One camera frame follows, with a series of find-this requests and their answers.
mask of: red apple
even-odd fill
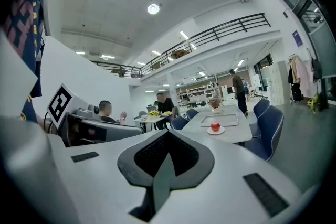
[[[219,131],[219,128],[221,125],[219,123],[212,123],[211,124],[211,129],[214,131],[214,132],[218,132]]]

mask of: cabinet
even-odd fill
[[[290,102],[290,87],[288,84],[288,72],[285,61],[276,62],[266,67],[269,71],[267,80],[269,101],[271,105],[281,105]]]

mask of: blue sign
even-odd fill
[[[299,36],[299,33],[297,31],[295,31],[293,33],[293,37],[295,39],[296,45],[298,45],[298,47],[300,47],[303,44],[303,42],[302,42],[302,40],[301,40],[301,38]]]

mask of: railing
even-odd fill
[[[312,12],[307,10],[305,12],[305,14],[303,14],[302,16],[303,19],[305,19],[306,21],[310,22],[310,23],[322,23],[324,21],[323,16],[321,13],[319,12]]]
[[[258,13],[229,22],[214,26],[208,30],[205,30],[191,38],[171,47],[163,52],[161,55],[155,57],[141,68],[141,75],[151,73],[152,71],[166,65],[167,63],[174,61],[182,56],[192,53],[197,50],[198,47],[205,45],[211,41],[220,41],[221,38],[240,32],[247,32],[248,29],[259,27],[263,25],[271,26],[265,17],[265,13]]]
[[[116,63],[108,62],[91,62],[120,78],[141,78],[141,71],[138,67],[118,65]]]

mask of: sign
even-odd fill
[[[302,39],[300,38],[299,33],[298,33],[297,30],[293,33],[293,37],[294,37],[296,45],[298,47],[300,47],[301,45],[303,45]]]
[[[48,107],[50,115],[54,117],[56,123],[58,123],[71,98],[72,96],[63,86],[58,89]]]

